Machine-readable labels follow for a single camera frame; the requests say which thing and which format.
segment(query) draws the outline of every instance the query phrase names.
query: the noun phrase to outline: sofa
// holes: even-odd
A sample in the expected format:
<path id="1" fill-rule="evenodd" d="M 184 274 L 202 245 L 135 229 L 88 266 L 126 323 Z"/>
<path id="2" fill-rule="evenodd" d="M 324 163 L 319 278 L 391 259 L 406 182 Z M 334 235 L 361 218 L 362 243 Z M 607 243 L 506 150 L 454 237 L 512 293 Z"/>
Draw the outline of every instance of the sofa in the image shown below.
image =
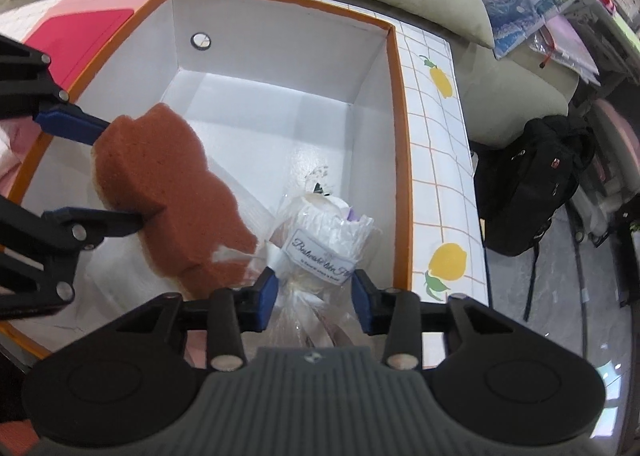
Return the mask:
<path id="1" fill-rule="evenodd" d="M 0 0 L 0 12 L 35 1 Z M 336 1 L 393 16 L 449 42 L 466 131 L 473 142 L 504 147 L 522 132 L 529 119 L 567 114 L 578 75 L 554 62 L 540 69 L 540 55 L 526 44 L 496 60 L 491 49 L 397 7 L 375 0 Z"/>

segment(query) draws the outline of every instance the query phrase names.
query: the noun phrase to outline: metal grommet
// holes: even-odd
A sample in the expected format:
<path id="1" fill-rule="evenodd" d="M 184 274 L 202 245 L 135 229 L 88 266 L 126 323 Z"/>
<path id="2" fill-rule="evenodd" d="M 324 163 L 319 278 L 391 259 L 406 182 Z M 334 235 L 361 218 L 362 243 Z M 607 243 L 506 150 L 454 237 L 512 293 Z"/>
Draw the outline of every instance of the metal grommet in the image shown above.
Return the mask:
<path id="1" fill-rule="evenodd" d="M 191 36 L 191 46 L 198 51 L 206 51 L 211 47 L 211 37 L 203 32 L 195 33 Z"/>
<path id="2" fill-rule="evenodd" d="M 71 227 L 71 233 L 78 241 L 84 241 L 86 239 L 86 230 L 78 223 Z"/>
<path id="3" fill-rule="evenodd" d="M 386 365 L 398 371 L 415 369 L 419 360 L 408 353 L 398 353 L 386 359 Z"/>
<path id="4" fill-rule="evenodd" d="M 60 281 L 56 285 L 56 293 L 64 302 L 73 301 L 74 299 L 74 289 L 68 282 Z"/>
<path id="5" fill-rule="evenodd" d="M 236 357 L 235 355 L 218 355 L 211 359 L 210 364 L 216 371 L 227 373 L 239 370 L 244 362 L 242 362 L 240 357 Z"/>

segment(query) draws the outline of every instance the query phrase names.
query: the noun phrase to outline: brown sponge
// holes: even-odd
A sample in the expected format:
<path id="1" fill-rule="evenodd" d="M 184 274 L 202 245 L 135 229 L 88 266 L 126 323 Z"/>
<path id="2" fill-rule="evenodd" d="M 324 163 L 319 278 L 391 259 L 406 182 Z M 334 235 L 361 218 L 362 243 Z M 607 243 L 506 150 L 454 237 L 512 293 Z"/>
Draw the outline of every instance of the brown sponge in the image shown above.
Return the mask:
<path id="1" fill-rule="evenodd" d="M 105 206 L 145 218 L 152 264 L 193 298 L 242 281 L 246 262 L 211 262 L 220 245 L 253 253 L 256 237 L 231 190 L 207 169 L 193 129 L 163 103 L 138 119 L 118 116 L 96 140 L 94 175 Z"/>

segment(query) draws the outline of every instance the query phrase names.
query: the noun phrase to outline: black backpack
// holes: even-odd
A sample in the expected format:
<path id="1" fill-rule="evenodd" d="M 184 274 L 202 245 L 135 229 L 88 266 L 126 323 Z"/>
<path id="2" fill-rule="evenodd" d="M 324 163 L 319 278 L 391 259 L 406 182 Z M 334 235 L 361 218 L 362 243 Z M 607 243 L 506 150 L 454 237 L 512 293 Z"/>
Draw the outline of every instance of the black backpack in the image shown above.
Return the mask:
<path id="1" fill-rule="evenodd" d="M 508 256 L 536 245 L 556 209 L 574 195 L 594 152 L 584 120 L 545 116 L 529 120 L 505 149 L 479 153 L 474 182 L 484 245 Z"/>

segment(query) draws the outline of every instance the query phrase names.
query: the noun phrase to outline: gray tile floor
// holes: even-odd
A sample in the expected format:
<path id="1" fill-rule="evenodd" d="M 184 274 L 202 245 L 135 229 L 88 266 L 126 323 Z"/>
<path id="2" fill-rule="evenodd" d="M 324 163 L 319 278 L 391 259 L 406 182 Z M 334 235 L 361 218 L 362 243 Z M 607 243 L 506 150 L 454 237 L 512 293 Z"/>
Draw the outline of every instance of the gray tile floor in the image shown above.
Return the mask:
<path id="1" fill-rule="evenodd" d="M 607 402 L 593 439 L 606 454 L 615 454 L 628 394 L 631 357 L 631 315 L 620 308 L 616 269 L 609 241 L 595 248 L 588 240 L 579 246 L 584 290 L 572 233 L 563 208 L 540 243 L 538 276 L 527 327 L 572 352 L 586 357 L 607 386 Z M 487 251 L 494 308 L 524 324 L 532 251 L 505 257 Z M 584 321 L 581 304 L 584 302 Z"/>

